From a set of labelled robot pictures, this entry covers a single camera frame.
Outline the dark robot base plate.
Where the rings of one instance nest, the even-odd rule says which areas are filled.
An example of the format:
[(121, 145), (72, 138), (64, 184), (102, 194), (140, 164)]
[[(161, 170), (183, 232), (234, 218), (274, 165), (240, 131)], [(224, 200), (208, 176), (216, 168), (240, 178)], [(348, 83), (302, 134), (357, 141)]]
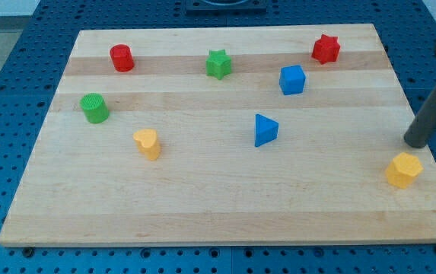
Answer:
[(206, 12), (265, 12), (268, 0), (185, 0), (187, 14), (202, 14)]

